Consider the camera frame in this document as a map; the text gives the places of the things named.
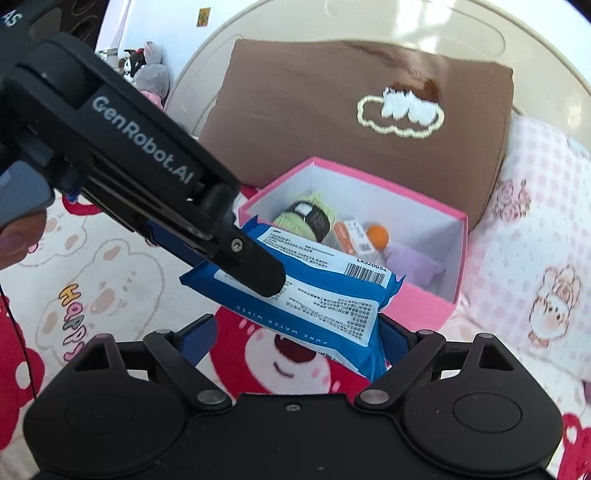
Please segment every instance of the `robotic arm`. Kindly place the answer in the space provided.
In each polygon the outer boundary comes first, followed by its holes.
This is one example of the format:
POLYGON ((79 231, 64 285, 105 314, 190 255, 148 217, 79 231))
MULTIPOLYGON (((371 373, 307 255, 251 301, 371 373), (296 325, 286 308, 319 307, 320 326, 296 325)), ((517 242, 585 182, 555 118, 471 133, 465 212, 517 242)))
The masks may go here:
MULTIPOLYGON (((237 179, 91 48, 31 38, 59 3, 25 1, 0 23, 0 229, 45 209, 54 189, 82 194, 189 264, 205 257, 263 296, 279 292, 283 266, 233 225, 237 179)), ((139 342, 97 335, 25 417, 35 478, 551 478, 560 412, 497 338, 446 342, 385 316, 379 328, 392 368, 353 404, 232 405, 194 367, 217 337, 211 315, 139 342), (460 373, 441 380, 450 369, 460 373)))
POLYGON ((236 177, 88 46, 31 38, 59 3, 24 2, 0 24, 0 228, 51 205, 54 189, 82 194, 156 243, 174 238, 190 264, 198 254, 278 293, 283 266, 233 225, 236 177))

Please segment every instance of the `barcode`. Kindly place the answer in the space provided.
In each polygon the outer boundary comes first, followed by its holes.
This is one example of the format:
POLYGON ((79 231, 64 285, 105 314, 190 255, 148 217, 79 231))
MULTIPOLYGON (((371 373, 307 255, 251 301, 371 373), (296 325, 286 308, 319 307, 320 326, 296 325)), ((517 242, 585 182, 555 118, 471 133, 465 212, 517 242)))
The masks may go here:
POLYGON ((386 274, 376 272, 374 270, 370 270, 369 268, 360 267, 359 265, 355 265, 354 263, 350 263, 347 265, 345 269, 345 275, 348 277, 355 277, 360 280, 365 280, 371 283, 378 283, 382 284, 384 281, 384 277, 386 274))

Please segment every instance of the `pillow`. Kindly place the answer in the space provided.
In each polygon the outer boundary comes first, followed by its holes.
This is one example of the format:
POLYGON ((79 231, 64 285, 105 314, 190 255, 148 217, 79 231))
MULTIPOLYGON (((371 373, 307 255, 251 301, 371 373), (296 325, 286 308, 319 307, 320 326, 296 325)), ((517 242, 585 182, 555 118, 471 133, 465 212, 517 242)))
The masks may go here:
POLYGON ((591 154, 517 117, 462 292, 485 332, 591 381, 591 154))
POLYGON ((505 154, 512 71, 358 41, 238 40, 199 141, 264 187, 314 155, 482 216, 505 154))

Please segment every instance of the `pink box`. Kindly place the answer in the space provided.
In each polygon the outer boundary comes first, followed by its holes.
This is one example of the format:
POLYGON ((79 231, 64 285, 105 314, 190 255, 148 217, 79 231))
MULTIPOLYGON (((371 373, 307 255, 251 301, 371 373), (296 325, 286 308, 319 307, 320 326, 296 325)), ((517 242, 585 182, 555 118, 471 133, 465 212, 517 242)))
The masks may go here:
POLYGON ((255 215, 272 223, 300 196, 319 192, 339 218, 364 227, 379 223, 390 239, 445 266, 430 291, 405 282, 383 313, 409 330, 439 330, 455 309, 468 234, 465 213, 354 168, 312 157, 285 173, 238 209, 240 226, 255 215))

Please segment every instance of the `blue wet wipes package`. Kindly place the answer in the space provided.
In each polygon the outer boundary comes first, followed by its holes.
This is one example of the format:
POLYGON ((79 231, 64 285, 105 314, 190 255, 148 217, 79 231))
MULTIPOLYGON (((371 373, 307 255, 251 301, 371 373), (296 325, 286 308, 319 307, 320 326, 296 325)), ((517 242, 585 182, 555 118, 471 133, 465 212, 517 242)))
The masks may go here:
POLYGON ((256 217, 242 230, 285 266, 286 282, 277 295, 261 297, 207 261, 183 275, 181 283, 370 381, 384 374, 378 312, 398 293, 403 279, 379 265, 258 223, 256 217))

